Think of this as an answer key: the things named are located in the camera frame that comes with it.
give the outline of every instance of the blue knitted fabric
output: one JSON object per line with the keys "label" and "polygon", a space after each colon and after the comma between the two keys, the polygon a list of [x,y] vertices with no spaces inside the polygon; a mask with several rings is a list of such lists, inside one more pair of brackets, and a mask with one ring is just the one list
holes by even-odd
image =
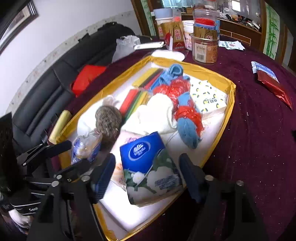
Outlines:
{"label": "blue knitted fabric", "polygon": [[[183,68],[179,64],[173,64],[171,67],[164,71],[158,78],[155,80],[155,82],[150,87],[150,90],[152,91],[155,87],[159,85],[170,85],[172,80],[178,78],[179,76],[183,75]],[[189,80],[189,76],[183,76],[183,79]]]}
{"label": "blue knitted fabric", "polygon": [[[178,97],[179,106],[188,106],[190,100],[189,92],[185,92]],[[201,138],[196,133],[196,125],[188,118],[179,118],[177,121],[177,129],[182,141],[191,149],[195,149],[200,143]]]}

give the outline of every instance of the white wall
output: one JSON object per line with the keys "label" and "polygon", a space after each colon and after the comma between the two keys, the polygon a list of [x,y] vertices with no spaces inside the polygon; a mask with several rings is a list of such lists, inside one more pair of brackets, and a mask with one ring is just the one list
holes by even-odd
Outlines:
{"label": "white wall", "polygon": [[[38,17],[0,55],[0,116],[34,68],[62,42],[102,19],[133,11],[130,0],[34,0]],[[122,24],[141,34],[136,17]]]}

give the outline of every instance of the white plate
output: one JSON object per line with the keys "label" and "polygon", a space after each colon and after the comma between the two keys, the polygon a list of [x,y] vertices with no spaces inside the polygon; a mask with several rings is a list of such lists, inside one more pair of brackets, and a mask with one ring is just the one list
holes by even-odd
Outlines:
{"label": "white plate", "polygon": [[155,50],[151,56],[160,57],[160,58],[170,58],[178,61],[183,61],[185,59],[185,55],[178,51],[169,51],[169,50]]}

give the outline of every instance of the picture frame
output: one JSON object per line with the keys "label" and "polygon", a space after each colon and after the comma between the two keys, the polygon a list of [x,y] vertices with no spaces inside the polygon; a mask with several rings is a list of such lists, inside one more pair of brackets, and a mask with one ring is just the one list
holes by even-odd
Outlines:
{"label": "picture frame", "polygon": [[0,39],[0,54],[10,41],[38,16],[33,1],[30,1],[12,20]]}

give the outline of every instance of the brown furry ball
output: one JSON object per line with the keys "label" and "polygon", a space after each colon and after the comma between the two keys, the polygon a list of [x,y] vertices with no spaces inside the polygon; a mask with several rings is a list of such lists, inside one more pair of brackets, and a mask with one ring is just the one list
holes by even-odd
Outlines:
{"label": "brown furry ball", "polygon": [[119,110],[113,106],[101,106],[96,111],[96,129],[102,133],[102,143],[108,144],[115,142],[122,121]]}

